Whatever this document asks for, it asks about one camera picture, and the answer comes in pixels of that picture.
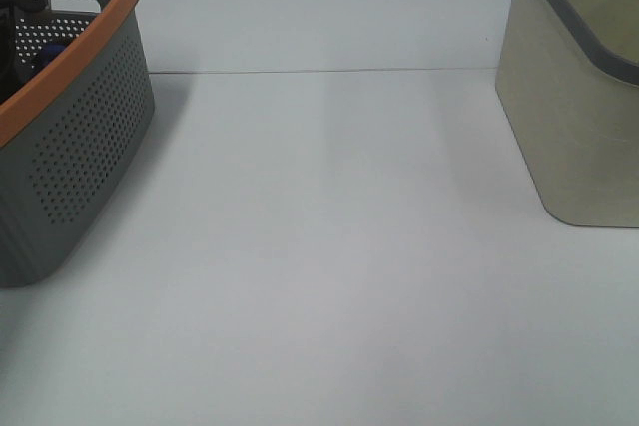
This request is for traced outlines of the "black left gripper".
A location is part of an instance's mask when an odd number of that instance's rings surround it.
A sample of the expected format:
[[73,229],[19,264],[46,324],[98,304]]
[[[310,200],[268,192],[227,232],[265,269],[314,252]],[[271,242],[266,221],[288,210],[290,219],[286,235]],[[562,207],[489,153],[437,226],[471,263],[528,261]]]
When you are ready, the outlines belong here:
[[44,30],[53,20],[51,0],[1,0],[1,87],[21,88],[41,71],[34,71],[35,54],[26,56],[19,40],[21,19],[27,26]]

